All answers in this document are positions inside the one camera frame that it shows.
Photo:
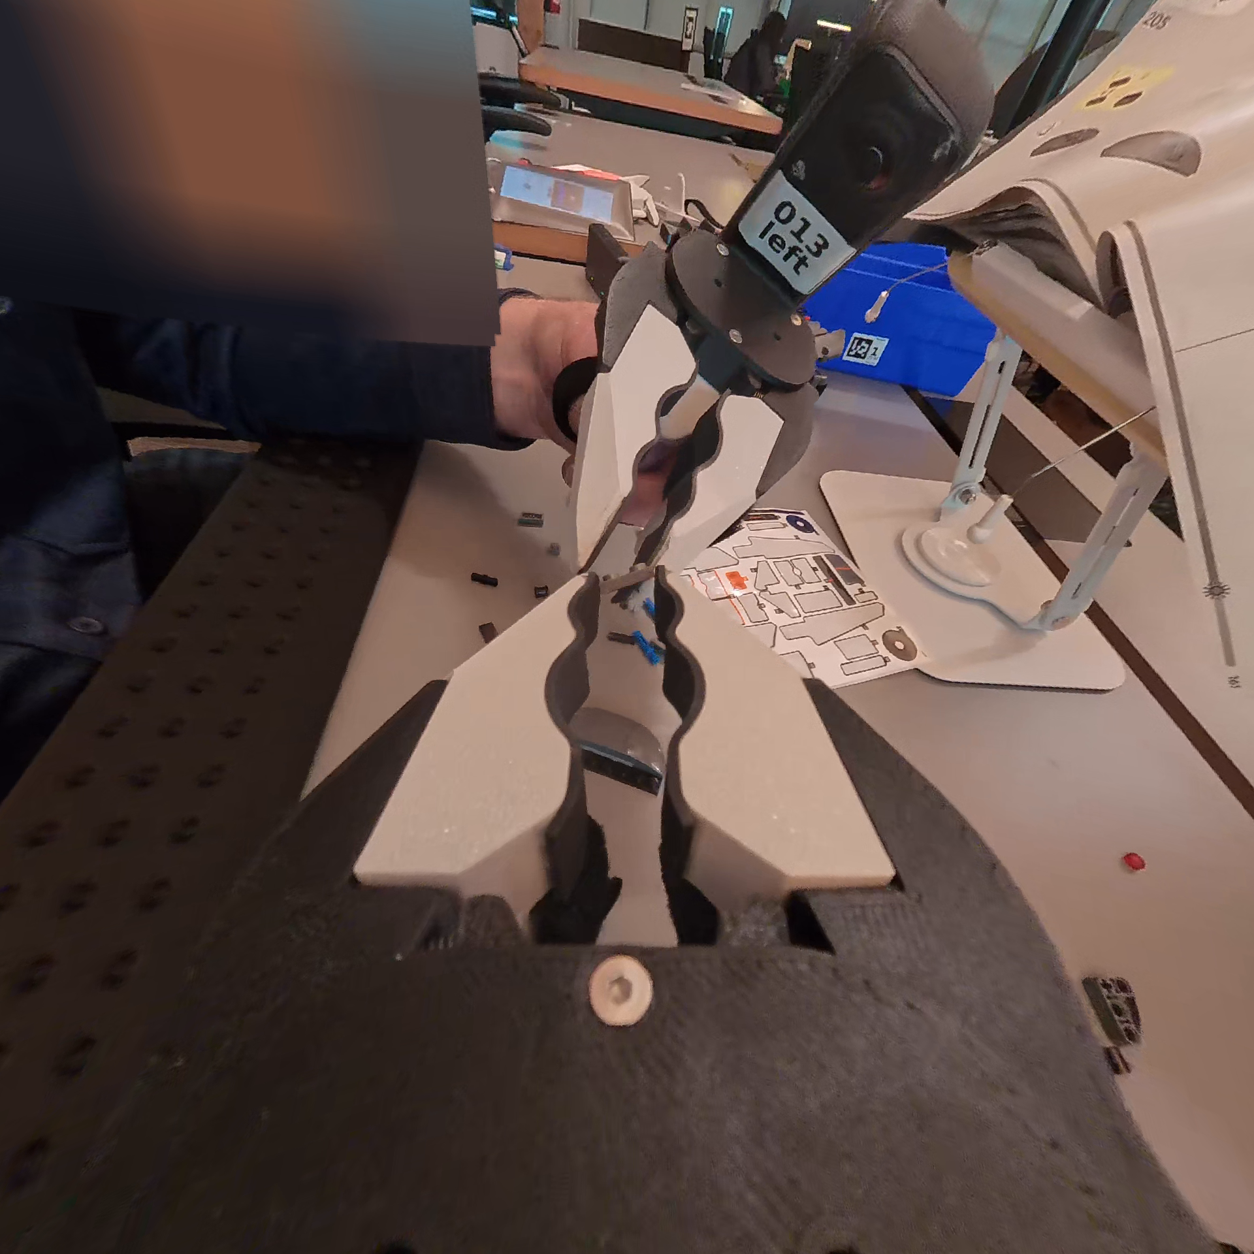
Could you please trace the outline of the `lego sticker sheet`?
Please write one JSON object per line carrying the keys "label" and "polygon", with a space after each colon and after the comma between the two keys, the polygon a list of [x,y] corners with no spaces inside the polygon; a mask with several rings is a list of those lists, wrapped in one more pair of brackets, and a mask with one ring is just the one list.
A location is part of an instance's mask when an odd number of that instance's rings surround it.
{"label": "lego sticker sheet", "polygon": [[798,673],[829,688],[928,661],[920,635],[807,509],[749,509],[682,575]]}

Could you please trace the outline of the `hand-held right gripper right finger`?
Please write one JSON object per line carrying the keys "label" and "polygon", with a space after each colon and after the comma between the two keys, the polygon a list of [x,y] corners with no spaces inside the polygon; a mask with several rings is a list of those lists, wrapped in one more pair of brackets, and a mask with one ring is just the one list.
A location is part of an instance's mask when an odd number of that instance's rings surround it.
{"label": "hand-held right gripper right finger", "polygon": [[659,865],[678,944],[713,944],[755,904],[884,889],[896,865],[814,696],[682,573],[654,573],[668,745]]}

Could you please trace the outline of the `dark grey thick lego liftarm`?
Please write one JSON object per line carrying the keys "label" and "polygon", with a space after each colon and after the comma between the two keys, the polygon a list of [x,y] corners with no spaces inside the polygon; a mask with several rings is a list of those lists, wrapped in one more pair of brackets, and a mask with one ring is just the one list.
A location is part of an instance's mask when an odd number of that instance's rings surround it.
{"label": "dark grey thick lego liftarm", "polygon": [[1135,1047],[1143,1041],[1138,1003],[1130,981],[1125,976],[1084,976],[1082,992],[1114,1047]]}

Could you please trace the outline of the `tablet device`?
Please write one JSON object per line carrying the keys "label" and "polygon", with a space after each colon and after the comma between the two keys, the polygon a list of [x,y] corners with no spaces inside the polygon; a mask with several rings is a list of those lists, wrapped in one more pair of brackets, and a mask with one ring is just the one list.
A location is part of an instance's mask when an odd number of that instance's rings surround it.
{"label": "tablet device", "polygon": [[591,223],[634,235],[631,186],[542,165],[491,165],[492,222],[578,232]]}

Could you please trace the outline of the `small grey two-stud plate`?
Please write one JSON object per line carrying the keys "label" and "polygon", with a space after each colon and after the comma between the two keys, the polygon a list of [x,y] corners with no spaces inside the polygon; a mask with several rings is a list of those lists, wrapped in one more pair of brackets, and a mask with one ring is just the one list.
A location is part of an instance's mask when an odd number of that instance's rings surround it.
{"label": "small grey two-stud plate", "polygon": [[640,530],[630,525],[614,525],[605,535],[594,573],[597,573],[604,590],[618,590],[635,586],[644,579],[644,568],[637,565]]}

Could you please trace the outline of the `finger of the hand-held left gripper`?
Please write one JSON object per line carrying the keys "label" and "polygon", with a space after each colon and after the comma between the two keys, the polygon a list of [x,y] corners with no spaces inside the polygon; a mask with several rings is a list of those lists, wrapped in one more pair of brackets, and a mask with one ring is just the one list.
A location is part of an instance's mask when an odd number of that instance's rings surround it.
{"label": "finger of the hand-held left gripper", "polygon": [[637,463],[656,442],[681,442],[709,412],[678,324],[641,313],[614,365],[597,374],[582,407],[572,480],[575,569],[591,571],[635,487]]}
{"label": "finger of the hand-held left gripper", "polygon": [[758,396],[709,390],[709,412],[692,436],[664,445],[668,477],[641,530],[637,565],[681,569],[759,496],[783,421]]}

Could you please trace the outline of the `wooden desk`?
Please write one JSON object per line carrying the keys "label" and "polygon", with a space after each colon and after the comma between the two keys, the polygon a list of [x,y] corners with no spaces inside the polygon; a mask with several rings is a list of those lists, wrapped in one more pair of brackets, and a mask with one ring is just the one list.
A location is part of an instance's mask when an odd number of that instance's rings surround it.
{"label": "wooden desk", "polygon": [[540,48],[519,62],[519,77],[565,96],[591,96],[654,114],[711,121],[725,131],[781,135],[783,119],[719,82],[614,55]]}

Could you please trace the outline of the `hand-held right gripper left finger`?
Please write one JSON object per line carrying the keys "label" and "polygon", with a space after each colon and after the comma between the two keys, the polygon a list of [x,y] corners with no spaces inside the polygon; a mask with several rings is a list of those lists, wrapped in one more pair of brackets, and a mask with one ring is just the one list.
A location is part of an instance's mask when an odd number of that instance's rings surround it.
{"label": "hand-held right gripper left finger", "polygon": [[621,880],[572,729],[600,603],[597,575],[574,575],[452,672],[358,854],[358,884],[499,898],[538,943],[600,939]]}

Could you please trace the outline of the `person's left hand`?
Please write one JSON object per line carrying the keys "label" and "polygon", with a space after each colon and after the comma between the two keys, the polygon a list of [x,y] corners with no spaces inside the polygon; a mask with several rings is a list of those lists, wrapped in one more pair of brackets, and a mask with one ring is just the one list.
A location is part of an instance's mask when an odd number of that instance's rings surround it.
{"label": "person's left hand", "polygon": [[597,305],[507,296],[491,349],[494,426],[512,440],[548,440],[574,447],[554,421],[556,377],[575,360],[600,355]]}

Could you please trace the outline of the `black perforated pad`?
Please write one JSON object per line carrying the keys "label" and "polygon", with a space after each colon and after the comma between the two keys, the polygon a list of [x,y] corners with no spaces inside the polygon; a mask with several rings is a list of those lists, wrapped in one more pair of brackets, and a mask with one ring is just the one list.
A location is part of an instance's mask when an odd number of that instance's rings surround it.
{"label": "black perforated pad", "polygon": [[300,798],[416,463],[260,447],[8,794],[3,1251],[82,1201],[222,900]]}

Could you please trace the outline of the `white book stand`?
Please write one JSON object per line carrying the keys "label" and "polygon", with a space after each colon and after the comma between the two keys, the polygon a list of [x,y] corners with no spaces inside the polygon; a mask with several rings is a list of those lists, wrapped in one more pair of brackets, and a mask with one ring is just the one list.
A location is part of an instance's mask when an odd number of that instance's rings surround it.
{"label": "white book stand", "polygon": [[833,469],[821,492],[856,565],[916,633],[925,677],[1112,693],[1125,683],[1125,663],[1085,615],[1166,471],[1135,453],[1069,573],[1056,581],[1010,521],[1018,494],[983,491],[1019,360],[1019,344],[996,331],[950,484]]}

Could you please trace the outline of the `lego instruction booklet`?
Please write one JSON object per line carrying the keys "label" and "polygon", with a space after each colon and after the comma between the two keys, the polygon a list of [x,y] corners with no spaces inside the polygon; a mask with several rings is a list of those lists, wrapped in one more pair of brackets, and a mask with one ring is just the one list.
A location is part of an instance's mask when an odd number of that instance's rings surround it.
{"label": "lego instruction booklet", "polygon": [[1251,697],[1251,3],[1153,3],[909,217],[1135,333],[1227,686]]}

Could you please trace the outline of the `blue plastic bin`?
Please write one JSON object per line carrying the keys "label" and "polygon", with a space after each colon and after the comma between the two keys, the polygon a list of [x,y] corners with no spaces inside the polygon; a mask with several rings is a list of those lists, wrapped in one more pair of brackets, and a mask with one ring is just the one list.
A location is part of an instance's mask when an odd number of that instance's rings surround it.
{"label": "blue plastic bin", "polygon": [[951,285],[939,245],[878,244],[801,307],[820,369],[956,398],[986,360],[994,322]]}

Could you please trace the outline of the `person's left forearm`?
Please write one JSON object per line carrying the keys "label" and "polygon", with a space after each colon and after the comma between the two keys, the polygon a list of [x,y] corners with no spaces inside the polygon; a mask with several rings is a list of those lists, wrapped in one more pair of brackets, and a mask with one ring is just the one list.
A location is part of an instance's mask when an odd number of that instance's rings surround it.
{"label": "person's left forearm", "polygon": [[527,447],[542,428],[510,431],[494,406],[488,349],[412,344],[296,344],[212,334],[94,353],[97,381],[182,409],[255,443],[329,437],[416,445],[426,440]]}

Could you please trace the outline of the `black plate lego assembly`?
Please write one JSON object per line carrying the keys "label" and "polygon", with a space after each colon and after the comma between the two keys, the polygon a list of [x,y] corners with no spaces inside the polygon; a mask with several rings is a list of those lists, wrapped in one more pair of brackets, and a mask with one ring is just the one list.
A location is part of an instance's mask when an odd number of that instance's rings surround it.
{"label": "black plate lego assembly", "polygon": [[666,781],[666,750],[656,735],[618,713],[584,705],[572,717],[572,739],[587,775],[659,795]]}

